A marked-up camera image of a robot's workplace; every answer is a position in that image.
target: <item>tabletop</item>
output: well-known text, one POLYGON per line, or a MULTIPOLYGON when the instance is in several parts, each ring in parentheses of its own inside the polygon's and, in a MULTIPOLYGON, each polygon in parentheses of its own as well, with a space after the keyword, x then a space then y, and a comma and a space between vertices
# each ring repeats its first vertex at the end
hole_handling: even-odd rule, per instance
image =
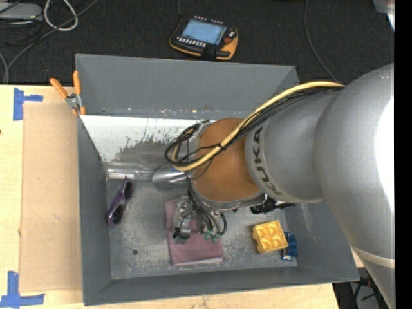
MULTIPOLYGON (((8 271, 19 272, 21 267, 21 200, 22 200, 22 164, 24 142, 24 117, 13 120, 14 88, 18 87, 25 95, 38 94, 44 97, 42 102, 25 102, 24 106, 35 104, 60 104, 62 114, 71 113, 64 99, 51 86, 0 86, 2 99, 0 101, 0 294, 7 292, 6 275, 8 271)), ((73 88, 66 88, 73 93, 73 88)), ((77 161, 67 157, 67 164, 77 164, 77 161)), ((35 295, 39 292, 21 292, 21 295, 35 295)), ((44 303, 33 308, 83 308, 82 290, 75 289, 44 289, 44 303)), ((108 304, 96 308, 338 308, 332 284, 291 286, 236 292, 218 295, 203 295, 194 297, 179 297, 144 301, 138 303, 108 304)))

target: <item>gray bin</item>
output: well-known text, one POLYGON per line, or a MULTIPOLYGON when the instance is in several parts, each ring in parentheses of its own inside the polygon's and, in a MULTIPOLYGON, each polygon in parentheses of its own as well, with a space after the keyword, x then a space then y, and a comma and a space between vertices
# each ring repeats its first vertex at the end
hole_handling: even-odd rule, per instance
MULTIPOLYGON (((87 114, 100 117, 244 118, 274 93, 299 83, 293 66, 231 62, 78 54, 76 69, 87 114)), ((105 162, 81 118, 78 136, 85 305, 359 279, 350 246, 325 202, 259 216, 248 208, 228 212, 224 262, 174 267, 167 252, 164 203, 184 192, 157 191, 150 179, 137 180, 124 224, 108 228, 103 216, 120 183, 107 179, 105 162), (295 235, 295 261, 256 251, 253 225, 272 220, 295 235)), ((116 145, 117 139, 108 141, 116 145)), ((144 161, 153 170, 166 164, 165 145, 134 143, 123 157, 144 161)))

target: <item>yellow cable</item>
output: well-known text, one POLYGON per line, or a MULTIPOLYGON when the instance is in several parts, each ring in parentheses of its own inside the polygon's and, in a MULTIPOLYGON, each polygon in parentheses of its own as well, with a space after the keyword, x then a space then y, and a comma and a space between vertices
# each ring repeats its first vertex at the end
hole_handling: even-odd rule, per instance
MULTIPOLYGON (((178 169, 179 171, 190 171, 191 169, 195 169, 201 164, 204 164, 206 161, 211 159, 213 156, 219 153, 219 151, 222 149, 222 147, 225 147, 238 133, 239 131, 249 125, 258 115, 260 111, 263 109, 267 108, 271 104, 281 100, 282 98, 295 93, 296 91, 300 91, 302 89, 308 89, 308 88, 313 88, 313 87, 344 87, 344 85, 339 84, 337 82, 328 82, 328 81, 314 81, 314 82, 307 82, 306 84, 300 84, 297 86, 294 86, 292 88, 289 88, 282 93, 272 97, 270 100, 266 101, 264 104, 259 106, 255 112, 251 113, 247 118, 243 119, 242 122, 228 135, 226 136, 221 142, 219 146, 216 146, 214 149, 209 151, 207 154, 205 154, 203 157, 201 157, 198 161, 193 162, 192 164, 186 165, 186 166, 174 166, 174 168, 178 169)), ((173 151, 172 154, 172 159, 176 160, 176 154, 177 154, 177 148, 173 151)))

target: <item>blue object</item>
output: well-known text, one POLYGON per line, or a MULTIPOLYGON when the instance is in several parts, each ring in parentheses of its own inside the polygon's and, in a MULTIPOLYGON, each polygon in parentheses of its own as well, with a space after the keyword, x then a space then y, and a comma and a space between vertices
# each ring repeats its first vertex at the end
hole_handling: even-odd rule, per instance
POLYGON ((20 296, 19 293, 19 274, 9 271, 7 276, 7 295, 2 295, 0 308, 19 309, 20 306, 35 306, 43 304, 44 294, 33 296, 20 296))
POLYGON ((297 243, 296 238, 290 232, 285 232, 285 237, 288 242, 287 248, 282 251, 282 260, 292 261, 297 257, 297 243))
POLYGON ((32 102, 42 102, 42 95, 24 95, 24 91, 19 88, 14 88, 14 109, 13 109, 13 120, 23 119, 23 103, 26 101, 32 102))

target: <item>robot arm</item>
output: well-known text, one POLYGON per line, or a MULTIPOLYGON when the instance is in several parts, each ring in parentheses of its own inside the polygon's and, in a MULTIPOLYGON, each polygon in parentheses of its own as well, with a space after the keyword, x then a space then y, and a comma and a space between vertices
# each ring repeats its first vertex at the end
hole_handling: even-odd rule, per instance
POLYGON ((326 200, 395 307, 393 68, 370 72, 341 90, 336 83, 299 85, 244 120, 190 128, 166 159, 185 173, 192 200, 217 216, 267 198, 287 204, 326 200), (180 154, 189 139, 194 149, 180 154))

